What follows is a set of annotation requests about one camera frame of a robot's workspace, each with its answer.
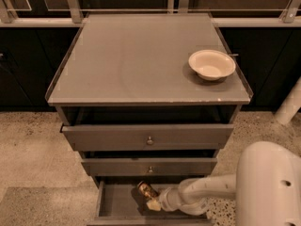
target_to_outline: gray tabletop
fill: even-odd
[[[202,49],[226,52],[207,14],[92,14],[48,103],[248,104],[237,72],[210,83],[190,69]]]

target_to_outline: drawer handle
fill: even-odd
[[[154,143],[154,141],[152,140],[151,137],[149,137],[148,140],[147,140],[147,144],[148,145],[153,145],[153,143]]]
[[[153,173],[153,167],[152,166],[149,167],[148,173]]]

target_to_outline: drawer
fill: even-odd
[[[106,158],[84,159],[89,176],[178,176],[208,175],[216,158]]]
[[[152,185],[157,191],[177,185]],[[181,211],[151,211],[136,186],[105,184],[100,182],[96,214],[88,226],[164,225],[164,226],[212,226],[206,215],[188,216]]]
[[[221,149],[233,124],[138,124],[64,126],[75,151]]]

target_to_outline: bowl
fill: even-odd
[[[197,51],[189,57],[188,62],[199,77],[209,81],[228,77],[236,67],[233,58],[215,50]]]

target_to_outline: white robotic arm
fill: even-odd
[[[279,145],[257,142],[233,175],[187,179],[156,198],[166,211],[206,212],[206,198],[236,199],[237,226],[301,226],[301,159]]]

